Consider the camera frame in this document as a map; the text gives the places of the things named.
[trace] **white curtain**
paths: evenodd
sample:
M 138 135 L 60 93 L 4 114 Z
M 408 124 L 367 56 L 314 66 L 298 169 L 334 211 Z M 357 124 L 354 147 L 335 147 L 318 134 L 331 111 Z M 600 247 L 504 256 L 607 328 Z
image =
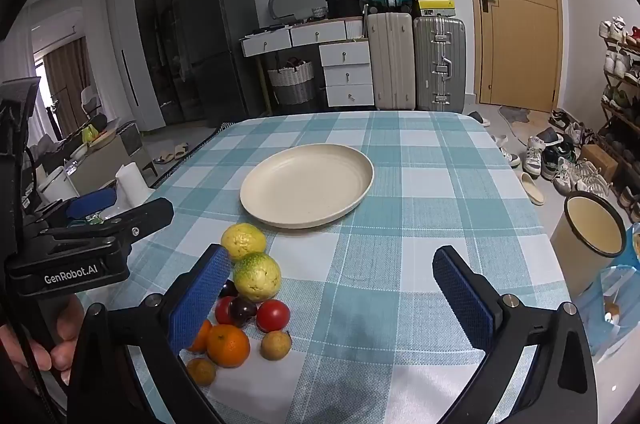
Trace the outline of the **white curtain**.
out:
M 33 62 L 33 44 L 31 43 L 31 22 L 29 9 L 23 9 L 15 19 L 4 42 L 0 43 L 0 82 L 10 79 L 34 77 L 36 67 Z M 40 91 L 36 98 L 36 107 L 29 119 L 28 146 L 38 144 L 38 141 L 48 133 L 53 141 L 56 140 L 53 127 L 47 115 L 47 109 L 42 101 Z
M 84 36 L 102 110 L 111 121 L 133 119 L 113 52 L 106 0 L 82 0 Z

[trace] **dark gray refrigerator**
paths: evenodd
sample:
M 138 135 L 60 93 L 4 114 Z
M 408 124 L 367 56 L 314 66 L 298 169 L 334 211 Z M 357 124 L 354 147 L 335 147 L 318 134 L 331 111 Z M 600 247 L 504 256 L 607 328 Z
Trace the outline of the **dark gray refrigerator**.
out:
M 210 126 L 265 111 L 257 69 L 239 40 L 258 29 L 255 0 L 174 0 L 184 75 L 192 76 Z

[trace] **screw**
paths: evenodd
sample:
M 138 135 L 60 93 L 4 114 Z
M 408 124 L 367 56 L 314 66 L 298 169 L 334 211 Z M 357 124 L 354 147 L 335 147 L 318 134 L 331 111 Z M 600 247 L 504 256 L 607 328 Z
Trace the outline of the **screw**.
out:
M 91 305 L 89 305 L 89 308 L 86 310 L 86 312 L 90 316 L 97 316 L 100 312 L 102 312 L 103 308 L 104 308 L 104 305 L 102 303 L 91 303 Z
M 520 305 L 520 300 L 514 294 L 505 294 L 504 296 L 502 296 L 502 301 L 504 301 L 504 304 L 508 307 L 511 307 L 512 309 Z
M 578 311 L 578 309 L 575 308 L 575 305 L 573 303 L 569 303 L 569 302 L 566 302 L 566 303 L 562 304 L 562 308 L 570 316 L 573 316 Z
M 162 294 L 149 294 L 149 296 L 145 298 L 145 305 L 147 307 L 157 307 L 158 305 L 160 305 L 161 301 Z

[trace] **checkered tablecloth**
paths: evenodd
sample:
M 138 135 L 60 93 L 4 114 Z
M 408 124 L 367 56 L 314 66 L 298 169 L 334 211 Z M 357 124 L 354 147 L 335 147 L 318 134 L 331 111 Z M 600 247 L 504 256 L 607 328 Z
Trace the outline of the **checkered tablecloth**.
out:
M 267 157 L 309 143 L 366 154 L 375 166 L 369 194 L 320 230 L 257 223 L 239 202 L 242 180 Z M 293 348 L 281 361 L 264 360 L 262 335 L 247 328 L 249 359 L 219 369 L 206 391 L 230 424 L 437 422 L 482 359 L 433 279 L 441 245 L 453 245 L 498 292 L 526 305 L 556 309 L 569 299 L 518 177 L 484 128 L 458 114 L 252 119 L 214 137 L 154 197 L 174 204 L 174 221 L 135 245 L 126 282 L 90 292 L 84 303 L 137 305 L 164 292 L 229 225 L 260 227 L 284 277 L 277 298 L 291 309 Z M 532 353 L 523 355 L 496 420 L 513 406 Z M 141 357 L 134 360 L 152 407 L 171 422 Z

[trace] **blue gripper pad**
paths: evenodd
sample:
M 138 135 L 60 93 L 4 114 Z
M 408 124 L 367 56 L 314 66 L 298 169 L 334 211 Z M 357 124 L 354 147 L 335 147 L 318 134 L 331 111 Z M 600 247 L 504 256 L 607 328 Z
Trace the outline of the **blue gripper pad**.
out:
M 83 219 L 116 203 L 116 191 L 102 188 L 74 199 L 66 209 L 66 216 L 72 220 Z
M 488 351 L 502 323 L 498 293 L 483 276 L 473 273 L 450 245 L 435 252 L 433 277 L 471 346 Z
M 164 296 L 169 312 L 167 341 L 177 356 L 191 346 L 231 273 L 224 247 L 211 244 L 188 273 L 180 274 Z

